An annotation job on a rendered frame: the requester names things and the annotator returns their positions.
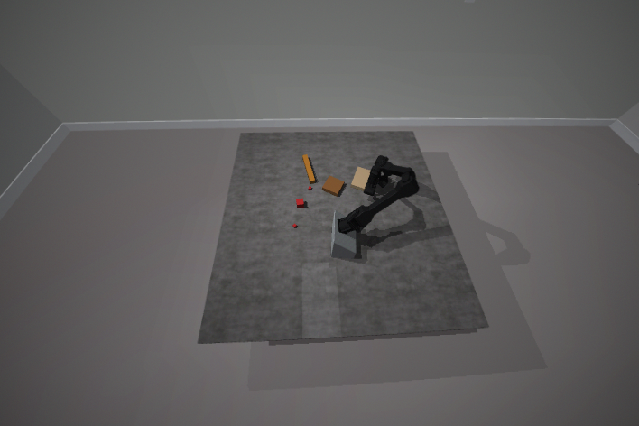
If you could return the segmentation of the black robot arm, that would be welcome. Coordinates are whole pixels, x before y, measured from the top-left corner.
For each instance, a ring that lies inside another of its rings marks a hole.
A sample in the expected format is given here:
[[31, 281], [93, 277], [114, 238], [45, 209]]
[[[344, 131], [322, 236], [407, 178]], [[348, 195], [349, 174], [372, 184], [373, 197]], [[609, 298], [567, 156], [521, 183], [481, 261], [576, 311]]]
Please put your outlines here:
[[[396, 175], [402, 177], [398, 181], [395, 189], [385, 194], [382, 198], [378, 199], [369, 206], [361, 205], [354, 211], [349, 213], [347, 217], [338, 219], [338, 232], [347, 234], [348, 232], [356, 230], [360, 233], [367, 224], [369, 224], [374, 215], [381, 210], [387, 208], [400, 198], [410, 197], [418, 192], [419, 186], [416, 179], [416, 173], [411, 167], [402, 167], [393, 165], [388, 162], [388, 157], [379, 155], [375, 161], [375, 165], [370, 172], [373, 178], [378, 178], [376, 181], [382, 188], [388, 183], [388, 176]], [[383, 176], [381, 175], [383, 172]], [[379, 178], [380, 177], [380, 178]]]

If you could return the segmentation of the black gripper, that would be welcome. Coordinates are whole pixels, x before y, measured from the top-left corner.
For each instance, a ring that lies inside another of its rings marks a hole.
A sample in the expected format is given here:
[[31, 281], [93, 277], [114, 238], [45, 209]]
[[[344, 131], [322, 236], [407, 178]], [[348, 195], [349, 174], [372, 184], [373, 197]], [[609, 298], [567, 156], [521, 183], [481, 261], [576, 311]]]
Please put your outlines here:
[[375, 195], [375, 188], [377, 183], [375, 184], [376, 181], [379, 181], [378, 178], [373, 178], [371, 176], [371, 174], [369, 175], [369, 178], [367, 180], [365, 189], [364, 189], [364, 193], [370, 196], [374, 196]]

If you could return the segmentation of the orange long rectangular bar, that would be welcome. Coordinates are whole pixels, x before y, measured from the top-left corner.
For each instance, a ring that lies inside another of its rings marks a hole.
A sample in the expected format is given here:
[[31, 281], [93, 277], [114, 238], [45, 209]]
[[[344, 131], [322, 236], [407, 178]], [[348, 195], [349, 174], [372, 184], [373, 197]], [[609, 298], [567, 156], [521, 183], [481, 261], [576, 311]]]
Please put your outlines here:
[[304, 165], [305, 165], [308, 177], [309, 177], [310, 184], [315, 183], [315, 179], [314, 179], [314, 175], [313, 175], [312, 169], [310, 167], [310, 162], [309, 162], [308, 155], [307, 154], [303, 155], [302, 159], [304, 161]]

